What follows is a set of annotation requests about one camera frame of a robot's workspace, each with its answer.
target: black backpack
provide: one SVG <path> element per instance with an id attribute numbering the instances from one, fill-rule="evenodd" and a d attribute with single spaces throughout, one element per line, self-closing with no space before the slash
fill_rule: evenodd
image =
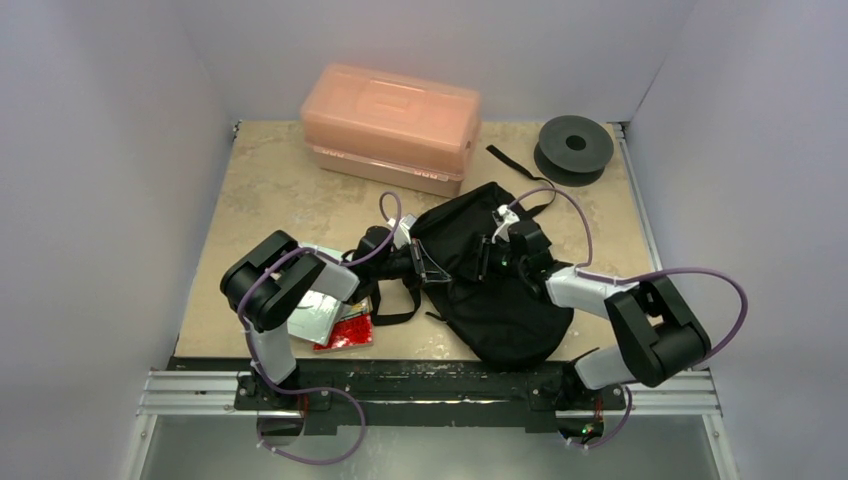
<path id="1" fill-rule="evenodd" d="M 481 236 L 491 236 L 495 231 L 492 212 L 513 200 L 515 197 L 497 183 L 488 183 L 427 211 L 410 231 L 452 277 L 449 283 L 424 286 L 439 312 L 428 314 L 444 321 L 480 360 L 503 370 L 545 361 L 562 342 L 574 316 L 570 308 L 535 298 L 516 277 L 487 273 L 485 281 L 476 280 L 476 247 Z M 533 208 L 528 213 L 520 205 L 513 207 L 521 219 L 542 209 Z M 417 310 L 420 292 L 411 288 L 410 293 Z M 372 295 L 372 301 L 378 309 L 378 292 L 376 299 Z M 413 313 L 372 317 L 379 326 L 400 323 Z"/>

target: wooden table surface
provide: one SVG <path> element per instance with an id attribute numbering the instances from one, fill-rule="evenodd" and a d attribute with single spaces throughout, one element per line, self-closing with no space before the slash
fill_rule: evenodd
<path id="1" fill-rule="evenodd" d="M 494 144 L 538 175 L 532 152 L 541 123 L 484 123 L 463 192 L 490 181 L 518 196 L 540 186 L 507 168 L 485 150 Z M 607 126 L 612 135 L 612 127 Z M 565 189 L 589 218 L 595 246 L 592 271 L 629 276 L 648 271 L 650 256 L 631 193 L 623 156 L 615 155 L 592 185 Z M 385 190 L 396 191 L 403 211 L 420 215 L 445 201 L 442 197 L 319 169 L 309 158 L 299 122 L 243 122 L 233 146 L 215 215 L 200 257 L 175 355 L 178 357 L 247 357 L 242 327 L 227 306 L 218 284 L 224 272 L 274 230 L 295 239 L 344 251 L 354 248 L 365 229 L 384 224 L 377 206 Z M 547 202 L 547 193 L 525 206 Z M 387 210 L 394 207 L 387 202 Z M 536 217 L 551 239 L 555 258 L 577 263 L 586 258 L 580 218 L 564 199 Z M 397 282 L 382 282 L 381 313 L 408 311 L 412 302 Z M 424 315 L 435 311 L 426 300 L 416 316 L 401 325 L 376 327 L 374 345 L 337 353 L 331 358 L 476 360 L 443 323 Z M 609 324 L 577 312 L 551 360 L 569 360 L 595 347 L 614 343 Z M 292 338 L 297 357 L 315 356 L 311 344 Z"/>

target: red packet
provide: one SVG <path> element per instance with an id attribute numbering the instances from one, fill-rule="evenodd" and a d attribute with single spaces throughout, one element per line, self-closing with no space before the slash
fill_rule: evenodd
<path id="1" fill-rule="evenodd" d="M 312 351 L 329 352 L 371 345 L 374 343 L 373 331 L 374 326 L 371 325 L 371 314 L 366 313 L 365 315 L 353 317 L 341 321 L 333 327 L 333 332 L 330 333 L 330 342 L 326 347 L 315 344 L 312 346 Z"/>

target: black tape roll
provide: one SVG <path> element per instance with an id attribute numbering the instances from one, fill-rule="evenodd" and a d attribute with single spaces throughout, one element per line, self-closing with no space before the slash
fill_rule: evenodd
<path id="1" fill-rule="evenodd" d="M 601 178 L 613 151 L 604 127 L 588 118 L 565 115 L 542 127 L 533 158 L 551 181 L 582 187 Z"/>

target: white wall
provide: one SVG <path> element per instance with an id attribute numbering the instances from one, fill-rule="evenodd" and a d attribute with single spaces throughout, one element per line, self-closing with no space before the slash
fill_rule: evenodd
<path id="1" fill-rule="evenodd" d="M 478 89 L 488 119 L 629 120 L 695 0 L 176 0 L 228 113 L 295 119 L 346 62 Z"/>
<path id="2" fill-rule="evenodd" d="M 845 478 L 847 23 L 840 0 L 698 2 L 628 133 L 665 265 L 750 295 L 712 362 L 745 479 Z M 717 338 L 737 302 L 687 284 Z"/>
<path id="3" fill-rule="evenodd" d="M 0 477 L 116 478 L 228 128 L 168 2 L 0 6 Z"/>

